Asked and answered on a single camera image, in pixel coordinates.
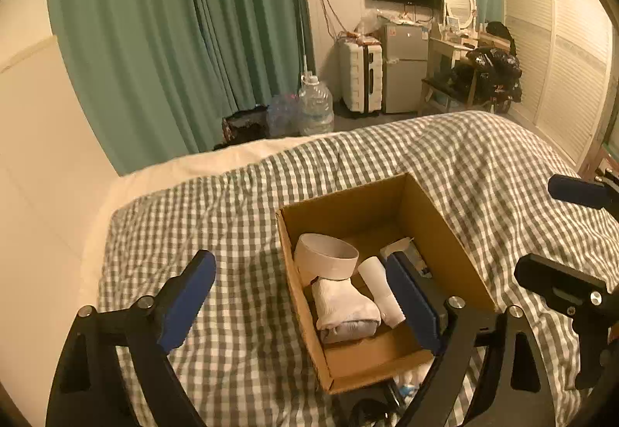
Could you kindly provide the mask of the white sock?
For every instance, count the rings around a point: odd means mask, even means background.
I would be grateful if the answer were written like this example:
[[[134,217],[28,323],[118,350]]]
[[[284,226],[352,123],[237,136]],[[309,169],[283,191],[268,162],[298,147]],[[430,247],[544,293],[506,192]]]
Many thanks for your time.
[[[325,345],[372,337],[382,323],[376,303],[350,279],[318,278],[311,284],[311,294],[317,313],[316,330]]]

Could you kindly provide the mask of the black round pouch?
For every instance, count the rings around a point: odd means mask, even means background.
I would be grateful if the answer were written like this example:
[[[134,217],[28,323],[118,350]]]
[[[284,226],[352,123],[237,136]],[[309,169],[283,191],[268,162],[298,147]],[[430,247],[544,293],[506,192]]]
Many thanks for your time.
[[[406,409],[394,379],[340,393],[337,403],[344,426],[390,426]]]

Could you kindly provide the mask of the round blue white container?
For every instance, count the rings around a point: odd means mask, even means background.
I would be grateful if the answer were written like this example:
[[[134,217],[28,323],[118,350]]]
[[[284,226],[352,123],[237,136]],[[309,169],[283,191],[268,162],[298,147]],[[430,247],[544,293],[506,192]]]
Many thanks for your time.
[[[318,278],[351,278],[359,256],[356,247],[340,238],[319,233],[303,233],[294,251],[294,262],[301,282],[309,285]]]

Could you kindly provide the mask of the black bag pile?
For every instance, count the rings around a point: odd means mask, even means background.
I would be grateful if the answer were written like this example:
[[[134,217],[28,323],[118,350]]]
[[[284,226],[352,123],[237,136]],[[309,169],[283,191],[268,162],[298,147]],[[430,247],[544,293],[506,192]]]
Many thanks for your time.
[[[509,29],[501,22],[490,22],[486,33],[504,39],[509,49],[496,44],[480,43],[452,68],[448,84],[455,94],[465,99],[475,84],[473,103],[494,113],[505,114],[513,103],[521,102],[523,90],[520,77],[523,70],[516,54],[516,43]]]

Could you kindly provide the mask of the brown cardboard box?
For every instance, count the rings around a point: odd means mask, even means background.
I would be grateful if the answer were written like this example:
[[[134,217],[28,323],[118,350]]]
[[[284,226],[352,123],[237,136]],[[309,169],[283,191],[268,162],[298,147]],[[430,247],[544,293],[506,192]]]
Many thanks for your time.
[[[411,174],[281,208],[300,332],[330,395],[429,362],[451,296],[493,313],[469,255]]]

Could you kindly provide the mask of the white louvered wardrobe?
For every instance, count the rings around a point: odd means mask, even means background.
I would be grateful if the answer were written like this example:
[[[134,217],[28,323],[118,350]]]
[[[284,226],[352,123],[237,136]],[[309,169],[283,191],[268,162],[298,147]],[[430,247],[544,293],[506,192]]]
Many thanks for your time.
[[[523,70],[510,115],[579,167],[610,91],[609,16],[599,0],[504,0],[504,24]]]

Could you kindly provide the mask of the grey checkered bed duvet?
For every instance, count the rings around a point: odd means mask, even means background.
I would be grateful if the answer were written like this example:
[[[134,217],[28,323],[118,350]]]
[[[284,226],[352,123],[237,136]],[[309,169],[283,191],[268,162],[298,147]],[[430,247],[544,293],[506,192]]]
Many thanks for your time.
[[[517,304],[538,341],[556,422],[585,401],[575,386],[571,321],[522,289],[529,253],[618,283],[618,226],[603,210],[553,200],[571,169],[547,142],[501,117],[424,117],[306,142],[259,163],[200,177],[118,210],[99,286],[125,309],[202,249],[215,284],[170,361],[210,426],[336,426],[335,399],[422,358],[407,326],[322,348],[293,259],[304,233],[344,239],[362,257],[411,237],[439,284],[484,309]]]

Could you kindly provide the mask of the wooden vanity desk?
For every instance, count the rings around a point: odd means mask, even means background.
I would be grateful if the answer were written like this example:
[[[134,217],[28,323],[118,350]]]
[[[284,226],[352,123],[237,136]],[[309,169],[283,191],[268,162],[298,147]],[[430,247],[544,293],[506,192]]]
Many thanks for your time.
[[[466,54],[476,49],[480,43],[496,44],[499,48],[509,49],[508,41],[486,33],[470,43],[461,44],[432,37],[429,45],[427,75],[422,80],[422,111],[424,113],[452,113],[469,111],[469,109],[494,113],[493,109],[485,109],[473,103],[475,84],[472,84],[470,93],[465,99],[455,94],[454,89],[448,84],[452,68],[460,60],[465,62]]]

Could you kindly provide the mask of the white oval vanity mirror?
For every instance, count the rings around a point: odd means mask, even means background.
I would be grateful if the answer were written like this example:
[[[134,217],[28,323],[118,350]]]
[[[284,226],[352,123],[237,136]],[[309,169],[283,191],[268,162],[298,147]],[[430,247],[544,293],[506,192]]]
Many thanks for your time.
[[[457,19],[461,30],[473,27],[476,16],[475,0],[445,0],[445,8],[451,19]]]

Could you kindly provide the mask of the grey mini fridge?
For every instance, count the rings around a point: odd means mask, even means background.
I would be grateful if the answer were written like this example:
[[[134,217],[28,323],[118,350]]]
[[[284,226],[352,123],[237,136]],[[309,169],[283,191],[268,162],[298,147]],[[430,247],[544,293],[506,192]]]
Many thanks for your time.
[[[417,112],[427,74],[429,36],[422,26],[387,24],[382,28],[383,111]]]

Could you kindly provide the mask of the white suitcase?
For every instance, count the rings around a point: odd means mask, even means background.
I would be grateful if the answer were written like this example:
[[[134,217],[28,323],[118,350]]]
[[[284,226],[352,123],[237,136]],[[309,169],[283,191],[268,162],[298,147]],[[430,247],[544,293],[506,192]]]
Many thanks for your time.
[[[383,52],[371,36],[342,38],[338,42],[341,93],[345,106],[358,114],[382,109]]]

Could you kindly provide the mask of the clear large water jug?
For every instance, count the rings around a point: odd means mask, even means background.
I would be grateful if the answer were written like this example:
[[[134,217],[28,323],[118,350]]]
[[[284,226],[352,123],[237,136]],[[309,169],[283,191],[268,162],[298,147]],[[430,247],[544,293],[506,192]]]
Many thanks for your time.
[[[297,119],[302,136],[333,132],[333,95],[326,84],[313,74],[306,74],[301,79]]]

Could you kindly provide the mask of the dark bag on floor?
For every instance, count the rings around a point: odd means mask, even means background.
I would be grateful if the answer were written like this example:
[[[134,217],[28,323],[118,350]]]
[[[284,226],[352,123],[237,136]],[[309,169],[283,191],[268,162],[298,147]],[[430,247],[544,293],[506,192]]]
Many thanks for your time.
[[[221,129],[222,140],[214,150],[265,139],[268,137],[268,107],[255,106],[227,116],[221,120]]]

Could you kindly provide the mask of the green curtain left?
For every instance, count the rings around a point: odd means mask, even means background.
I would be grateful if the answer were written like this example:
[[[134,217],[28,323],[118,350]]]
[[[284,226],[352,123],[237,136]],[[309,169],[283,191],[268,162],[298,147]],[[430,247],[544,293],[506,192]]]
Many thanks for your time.
[[[298,90],[306,0],[47,0],[85,116],[130,174],[221,141],[221,121]]]

